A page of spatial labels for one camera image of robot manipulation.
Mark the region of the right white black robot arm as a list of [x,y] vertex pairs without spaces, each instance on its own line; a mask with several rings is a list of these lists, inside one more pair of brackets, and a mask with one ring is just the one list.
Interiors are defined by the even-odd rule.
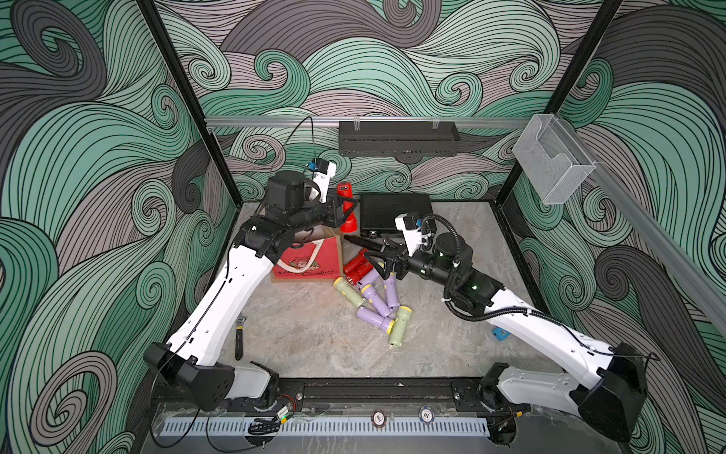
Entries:
[[631,441],[648,395],[646,355],[625,342],[612,346],[593,339],[537,310],[474,268],[473,249],[451,233],[438,236],[431,248],[417,236],[405,243],[361,243],[366,259],[382,277],[415,274],[442,285],[442,300],[459,319],[491,323],[561,367],[554,374],[497,363],[481,384],[482,393],[495,404],[568,412],[615,442]]

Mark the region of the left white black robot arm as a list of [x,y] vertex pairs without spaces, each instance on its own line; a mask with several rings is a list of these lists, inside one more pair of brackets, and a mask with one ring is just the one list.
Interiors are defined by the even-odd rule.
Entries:
[[355,210],[355,200],[329,192],[333,175],[328,169],[311,178],[298,171],[270,177],[262,213],[241,225],[200,304],[166,342],[153,342],[145,351],[149,369],[204,412],[226,399],[259,399],[268,393],[270,370],[224,364],[220,354],[238,315],[295,236],[319,225],[340,227]]

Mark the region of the red jute tote bag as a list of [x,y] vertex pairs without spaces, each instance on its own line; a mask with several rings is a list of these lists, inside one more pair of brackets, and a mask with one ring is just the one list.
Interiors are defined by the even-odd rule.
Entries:
[[317,226],[298,232],[293,244],[272,269],[279,282],[335,281],[342,275],[342,247],[338,230]]

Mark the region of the red flashlight dark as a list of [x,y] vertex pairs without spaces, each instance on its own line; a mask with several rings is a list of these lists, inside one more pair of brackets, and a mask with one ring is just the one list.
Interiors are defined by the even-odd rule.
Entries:
[[[353,186],[350,182],[341,182],[337,186],[337,193],[338,195],[343,195],[346,197],[352,197],[354,196]],[[355,206],[343,206],[343,211],[345,213],[355,213]],[[357,232],[357,227],[342,227],[340,226],[340,231],[344,234],[355,234]]]

